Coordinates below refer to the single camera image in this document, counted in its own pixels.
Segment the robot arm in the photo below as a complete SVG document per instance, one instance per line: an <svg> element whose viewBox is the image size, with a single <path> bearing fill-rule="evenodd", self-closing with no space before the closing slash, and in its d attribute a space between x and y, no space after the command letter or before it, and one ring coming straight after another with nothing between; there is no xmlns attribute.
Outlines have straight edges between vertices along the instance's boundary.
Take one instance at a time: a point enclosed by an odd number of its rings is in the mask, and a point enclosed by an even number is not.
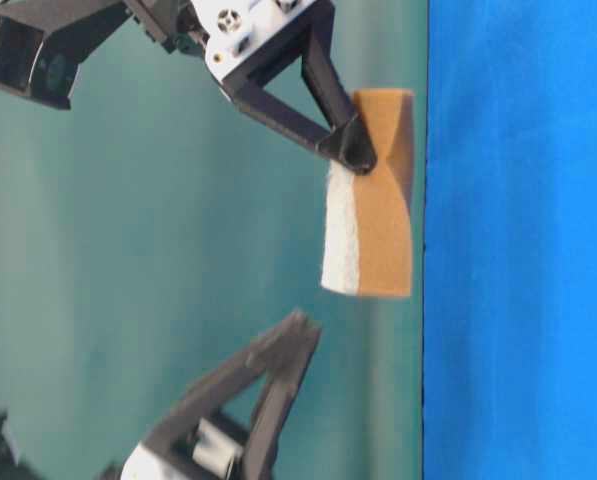
<svg viewBox="0 0 597 480"><path fill-rule="evenodd" d="M268 480L320 329L294 313L198 381L124 464L121 480ZM262 375L247 431L221 407Z"/></svg>
<svg viewBox="0 0 597 480"><path fill-rule="evenodd" d="M241 112L368 173L374 149L330 58L334 15L330 0L0 0L0 88L69 109L79 65L133 16L166 51L203 58ZM299 58L329 128L264 90Z"/></svg>
<svg viewBox="0 0 597 480"><path fill-rule="evenodd" d="M127 18L121 0L1 0L0 88L69 109L79 65Z"/></svg>

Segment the teal surface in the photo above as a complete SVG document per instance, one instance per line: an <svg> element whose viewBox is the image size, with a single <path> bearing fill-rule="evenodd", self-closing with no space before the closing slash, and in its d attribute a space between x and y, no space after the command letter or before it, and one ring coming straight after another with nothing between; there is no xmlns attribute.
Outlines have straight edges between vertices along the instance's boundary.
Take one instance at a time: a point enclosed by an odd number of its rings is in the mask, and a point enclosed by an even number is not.
<svg viewBox="0 0 597 480"><path fill-rule="evenodd" d="M0 93L0 407L49 479L124 458L190 381L296 306L324 336L276 478L421 477L426 2L338 10L346 86L417 94L407 301L319 288L326 163L133 23L85 64L72 112ZM274 85L307 108L302 90Z"/></svg>

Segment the black bracket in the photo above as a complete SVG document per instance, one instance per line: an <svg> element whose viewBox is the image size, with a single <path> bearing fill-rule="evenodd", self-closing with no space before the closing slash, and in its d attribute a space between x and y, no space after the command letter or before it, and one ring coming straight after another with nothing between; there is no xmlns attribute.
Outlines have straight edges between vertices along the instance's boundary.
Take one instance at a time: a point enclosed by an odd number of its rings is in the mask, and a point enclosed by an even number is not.
<svg viewBox="0 0 597 480"><path fill-rule="evenodd" d="M243 453L229 478L271 478L278 437L316 349L320 329L295 312L222 366L193 385L142 445L194 480L216 475L191 461L204 419L237 443ZM267 382L251 415L248 431L222 413L222 406L258 378Z"/></svg>
<svg viewBox="0 0 597 480"><path fill-rule="evenodd" d="M355 173L370 172L376 156L367 129L331 61L335 7L314 2L223 81L223 89L245 114ZM302 77L327 119L327 130L264 90L298 58Z"/></svg>
<svg viewBox="0 0 597 480"><path fill-rule="evenodd" d="M69 109L78 66L128 18L122 0L0 1L0 89Z"/></svg>

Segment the sponge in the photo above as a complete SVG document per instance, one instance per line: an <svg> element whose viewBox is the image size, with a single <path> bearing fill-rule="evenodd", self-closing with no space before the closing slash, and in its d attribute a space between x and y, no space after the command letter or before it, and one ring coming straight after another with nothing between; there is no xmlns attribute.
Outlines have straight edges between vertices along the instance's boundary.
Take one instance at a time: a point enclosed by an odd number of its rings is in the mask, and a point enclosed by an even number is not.
<svg viewBox="0 0 597 480"><path fill-rule="evenodd" d="M331 163L321 283L346 295L406 297L413 264L413 94L361 90L354 103L378 162L366 176Z"/></svg>

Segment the blue surface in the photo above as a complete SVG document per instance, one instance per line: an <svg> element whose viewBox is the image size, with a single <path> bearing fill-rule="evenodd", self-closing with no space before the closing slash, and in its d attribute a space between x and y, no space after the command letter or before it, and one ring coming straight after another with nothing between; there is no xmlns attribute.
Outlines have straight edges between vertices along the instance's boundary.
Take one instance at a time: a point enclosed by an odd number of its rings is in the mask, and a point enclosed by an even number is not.
<svg viewBox="0 0 597 480"><path fill-rule="evenodd" d="M597 2L430 18L426 480L597 480Z"/></svg>

